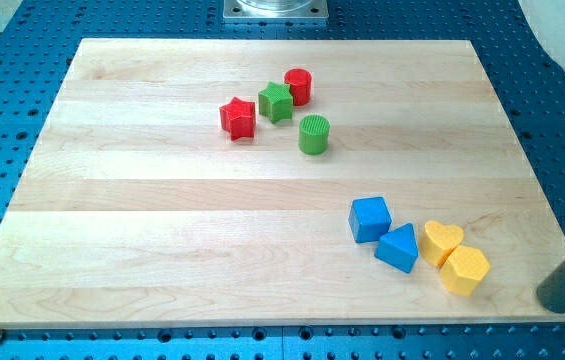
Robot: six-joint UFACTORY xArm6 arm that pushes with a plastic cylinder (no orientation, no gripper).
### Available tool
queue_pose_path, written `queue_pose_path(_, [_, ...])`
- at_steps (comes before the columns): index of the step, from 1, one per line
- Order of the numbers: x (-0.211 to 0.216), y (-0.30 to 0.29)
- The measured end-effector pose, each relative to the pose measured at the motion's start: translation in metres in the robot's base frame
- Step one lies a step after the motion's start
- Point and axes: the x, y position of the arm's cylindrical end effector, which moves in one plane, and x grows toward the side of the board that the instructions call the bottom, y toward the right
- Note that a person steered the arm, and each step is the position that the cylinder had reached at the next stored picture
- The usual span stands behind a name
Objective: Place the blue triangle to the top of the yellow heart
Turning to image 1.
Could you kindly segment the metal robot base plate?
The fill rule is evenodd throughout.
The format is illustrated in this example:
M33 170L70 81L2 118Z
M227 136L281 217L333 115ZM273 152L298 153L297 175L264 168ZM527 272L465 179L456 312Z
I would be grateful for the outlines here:
M327 0L224 0L227 21L326 20Z

